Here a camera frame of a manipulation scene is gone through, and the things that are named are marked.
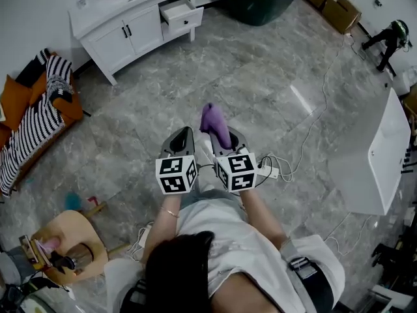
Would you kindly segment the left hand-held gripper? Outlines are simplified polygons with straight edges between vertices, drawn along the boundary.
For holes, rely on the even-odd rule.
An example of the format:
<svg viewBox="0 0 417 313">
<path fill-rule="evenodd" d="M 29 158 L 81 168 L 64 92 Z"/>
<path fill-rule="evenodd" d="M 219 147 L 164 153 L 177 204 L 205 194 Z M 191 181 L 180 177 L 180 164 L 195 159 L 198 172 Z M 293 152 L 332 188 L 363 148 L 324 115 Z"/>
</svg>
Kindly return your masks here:
<svg viewBox="0 0 417 313">
<path fill-rule="evenodd" d="M 185 150 L 174 153 L 169 149 Z M 178 129 L 163 143 L 162 152 L 155 162 L 155 176 L 164 195 L 185 194 L 193 189 L 197 164 L 191 127 Z"/>
</svg>

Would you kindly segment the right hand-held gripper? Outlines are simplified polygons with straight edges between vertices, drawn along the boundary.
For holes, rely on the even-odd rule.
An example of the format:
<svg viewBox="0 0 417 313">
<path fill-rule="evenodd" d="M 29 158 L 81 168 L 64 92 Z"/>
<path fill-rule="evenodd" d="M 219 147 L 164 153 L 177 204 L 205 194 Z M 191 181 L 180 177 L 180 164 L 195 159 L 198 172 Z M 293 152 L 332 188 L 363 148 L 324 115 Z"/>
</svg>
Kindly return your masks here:
<svg viewBox="0 0 417 313">
<path fill-rule="evenodd" d="M 255 187 L 257 179 L 257 163 L 255 154 L 249 152 L 246 137 L 228 126 L 231 139 L 231 148 L 237 151 L 219 156 L 219 143 L 217 135 L 209 132 L 216 176 L 222 182 L 223 187 L 230 193 L 250 190 Z"/>
</svg>

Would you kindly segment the purple cloth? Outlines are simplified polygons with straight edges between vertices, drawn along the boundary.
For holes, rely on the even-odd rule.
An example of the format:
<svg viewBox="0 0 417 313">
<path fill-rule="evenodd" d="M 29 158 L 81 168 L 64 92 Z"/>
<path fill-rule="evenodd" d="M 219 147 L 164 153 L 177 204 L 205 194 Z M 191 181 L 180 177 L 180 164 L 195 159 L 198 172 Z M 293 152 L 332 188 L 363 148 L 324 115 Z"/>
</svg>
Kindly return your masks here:
<svg viewBox="0 0 417 313">
<path fill-rule="evenodd" d="M 199 130 L 202 133 L 214 133 L 224 149 L 231 149 L 231 137 L 222 109 L 211 102 L 203 107 Z"/>
</svg>

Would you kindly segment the white drawer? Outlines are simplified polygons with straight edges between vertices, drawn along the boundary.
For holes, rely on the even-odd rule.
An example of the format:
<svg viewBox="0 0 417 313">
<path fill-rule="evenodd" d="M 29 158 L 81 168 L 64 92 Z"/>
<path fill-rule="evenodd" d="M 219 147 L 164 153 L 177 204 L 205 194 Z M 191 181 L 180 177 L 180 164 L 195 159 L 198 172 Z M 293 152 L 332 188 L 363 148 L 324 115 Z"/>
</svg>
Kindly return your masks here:
<svg viewBox="0 0 417 313">
<path fill-rule="evenodd" d="M 189 0 L 177 0 L 160 6 L 163 18 L 164 41 L 173 40 L 199 27 L 203 18 L 203 7 L 196 8 Z"/>
</svg>

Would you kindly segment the person's left forearm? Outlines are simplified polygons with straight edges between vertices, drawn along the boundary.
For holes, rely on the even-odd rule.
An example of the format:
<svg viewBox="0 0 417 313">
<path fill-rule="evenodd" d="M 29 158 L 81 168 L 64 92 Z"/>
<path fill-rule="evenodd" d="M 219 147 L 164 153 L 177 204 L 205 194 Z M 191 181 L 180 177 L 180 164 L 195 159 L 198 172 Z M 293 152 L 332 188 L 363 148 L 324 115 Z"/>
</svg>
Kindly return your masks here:
<svg viewBox="0 0 417 313">
<path fill-rule="evenodd" d="M 176 235 L 181 195 L 166 195 L 146 240 L 141 262 L 146 264 L 151 252 L 163 241 Z"/>
</svg>

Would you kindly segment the person's right forearm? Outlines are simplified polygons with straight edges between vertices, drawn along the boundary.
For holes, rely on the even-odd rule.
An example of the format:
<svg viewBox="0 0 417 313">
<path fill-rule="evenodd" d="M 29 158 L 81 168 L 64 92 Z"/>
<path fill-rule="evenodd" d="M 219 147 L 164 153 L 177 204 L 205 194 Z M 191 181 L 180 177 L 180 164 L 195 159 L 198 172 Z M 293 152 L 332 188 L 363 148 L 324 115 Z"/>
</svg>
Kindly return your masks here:
<svg viewBox="0 0 417 313">
<path fill-rule="evenodd" d="M 243 190 L 239 194 L 249 223 L 278 250 L 281 250 L 288 237 L 281 223 L 258 195 L 256 189 Z"/>
</svg>

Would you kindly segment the white power strip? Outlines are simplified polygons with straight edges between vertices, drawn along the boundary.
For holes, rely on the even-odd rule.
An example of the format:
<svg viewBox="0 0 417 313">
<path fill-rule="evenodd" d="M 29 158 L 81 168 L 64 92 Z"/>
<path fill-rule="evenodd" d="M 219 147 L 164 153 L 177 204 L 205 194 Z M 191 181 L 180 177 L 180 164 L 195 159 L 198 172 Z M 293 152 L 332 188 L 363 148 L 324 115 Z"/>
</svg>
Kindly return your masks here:
<svg viewBox="0 0 417 313">
<path fill-rule="evenodd" d="M 137 249 L 145 248 L 146 240 L 149 235 L 150 230 L 152 229 L 153 222 L 149 222 L 145 227 L 142 227 L 138 232 L 137 237 Z"/>
<path fill-rule="evenodd" d="M 257 170 L 257 174 L 266 178 L 277 179 L 280 176 L 280 170 L 268 164 L 263 164 Z"/>
</svg>

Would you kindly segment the person's white shirt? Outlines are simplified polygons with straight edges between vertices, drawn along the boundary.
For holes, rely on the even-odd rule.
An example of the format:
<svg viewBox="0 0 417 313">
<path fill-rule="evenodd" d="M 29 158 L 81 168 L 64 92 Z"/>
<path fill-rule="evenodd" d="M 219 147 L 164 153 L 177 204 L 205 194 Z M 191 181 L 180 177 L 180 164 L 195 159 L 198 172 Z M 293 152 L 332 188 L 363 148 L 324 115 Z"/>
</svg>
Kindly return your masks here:
<svg viewBox="0 0 417 313">
<path fill-rule="evenodd" d="M 300 255 L 316 263 L 331 291 L 331 306 L 339 301 L 345 287 L 343 266 L 319 235 L 291 240 L 294 248 L 277 248 L 246 221 L 244 211 L 227 199 L 201 200 L 179 213 L 177 232 L 194 234 L 208 230 L 215 234 L 208 255 L 208 292 L 214 292 L 228 276 L 243 272 L 251 277 L 285 313 L 305 313 L 288 276 L 290 258 Z"/>
</svg>

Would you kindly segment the white vanity cabinet with sink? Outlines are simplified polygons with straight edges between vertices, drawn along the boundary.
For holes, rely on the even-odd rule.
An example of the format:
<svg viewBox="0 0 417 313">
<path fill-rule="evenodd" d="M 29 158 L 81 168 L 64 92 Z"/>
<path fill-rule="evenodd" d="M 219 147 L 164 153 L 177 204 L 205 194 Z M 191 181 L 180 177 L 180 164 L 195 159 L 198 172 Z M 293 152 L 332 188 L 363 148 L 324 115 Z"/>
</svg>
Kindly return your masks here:
<svg viewBox="0 0 417 313">
<path fill-rule="evenodd" d="M 117 83 L 114 73 L 172 41 L 164 41 L 163 18 L 159 8 L 177 0 L 86 1 L 86 7 L 74 7 L 69 11 L 73 35 L 112 85 Z M 204 8 L 205 5 L 219 0 L 189 1 L 196 8 Z M 129 36 L 126 25 L 129 26 L 132 36 Z M 125 28 L 128 38 L 125 38 L 122 27 Z M 184 35 L 194 40 L 196 28 Z"/>
</svg>

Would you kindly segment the round wooden stool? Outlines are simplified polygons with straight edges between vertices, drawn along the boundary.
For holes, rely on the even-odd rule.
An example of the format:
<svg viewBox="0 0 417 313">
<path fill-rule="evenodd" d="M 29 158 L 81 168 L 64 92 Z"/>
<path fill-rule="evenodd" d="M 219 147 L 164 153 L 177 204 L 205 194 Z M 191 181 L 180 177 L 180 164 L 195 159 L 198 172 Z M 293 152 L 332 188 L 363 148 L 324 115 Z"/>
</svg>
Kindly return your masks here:
<svg viewBox="0 0 417 313">
<path fill-rule="evenodd" d="M 60 255 L 67 253 L 79 243 L 87 245 L 93 253 L 93 261 L 80 273 L 67 268 L 64 268 L 64 272 L 61 273 L 54 267 L 49 267 L 44 271 L 52 282 L 60 286 L 70 285 L 102 274 L 109 257 L 130 246 L 128 243 L 124 243 L 111 250 L 107 249 L 90 221 L 80 212 L 72 210 L 62 212 L 31 236 L 32 239 L 40 241 L 47 241 L 54 237 L 60 240 L 60 245 L 57 247 L 57 253 Z"/>
</svg>

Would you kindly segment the white rectangular bathtub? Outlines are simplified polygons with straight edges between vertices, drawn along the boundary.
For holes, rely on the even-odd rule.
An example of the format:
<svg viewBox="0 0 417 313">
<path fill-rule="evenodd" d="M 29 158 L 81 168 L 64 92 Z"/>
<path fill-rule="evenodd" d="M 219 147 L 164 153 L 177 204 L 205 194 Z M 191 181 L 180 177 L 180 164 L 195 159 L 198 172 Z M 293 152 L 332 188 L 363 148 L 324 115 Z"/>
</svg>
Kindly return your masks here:
<svg viewBox="0 0 417 313">
<path fill-rule="evenodd" d="M 367 104 L 328 159 L 330 176 L 349 212 L 388 212 L 409 139 L 409 123 L 393 89 Z"/>
</svg>

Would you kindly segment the orange cushion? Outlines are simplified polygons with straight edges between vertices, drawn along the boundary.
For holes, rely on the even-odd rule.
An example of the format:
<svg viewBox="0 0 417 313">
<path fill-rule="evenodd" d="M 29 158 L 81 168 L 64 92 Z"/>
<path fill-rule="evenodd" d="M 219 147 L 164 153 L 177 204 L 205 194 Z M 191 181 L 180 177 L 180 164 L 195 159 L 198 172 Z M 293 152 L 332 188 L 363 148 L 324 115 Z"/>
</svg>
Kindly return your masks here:
<svg viewBox="0 0 417 313">
<path fill-rule="evenodd" d="M 7 75 L 0 102 L 5 114 L 3 124 L 17 131 L 21 120 L 29 106 L 32 89 L 26 87 Z"/>
</svg>

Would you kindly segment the yellow book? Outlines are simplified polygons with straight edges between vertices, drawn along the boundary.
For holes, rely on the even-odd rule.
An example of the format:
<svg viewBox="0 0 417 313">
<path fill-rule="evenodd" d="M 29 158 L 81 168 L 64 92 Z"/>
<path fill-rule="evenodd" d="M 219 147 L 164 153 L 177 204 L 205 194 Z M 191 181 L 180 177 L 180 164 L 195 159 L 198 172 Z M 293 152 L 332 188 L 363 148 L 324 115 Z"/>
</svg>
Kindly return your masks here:
<svg viewBox="0 0 417 313">
<path fill-rule="evenodd" d="M 52 266 L 46 253 L 36 239 L 29 239 L 28 236 L 23 235 L 19 237 L 19 241 L 27 259 L 35 270 L 43 270 Z"/>
</svg>

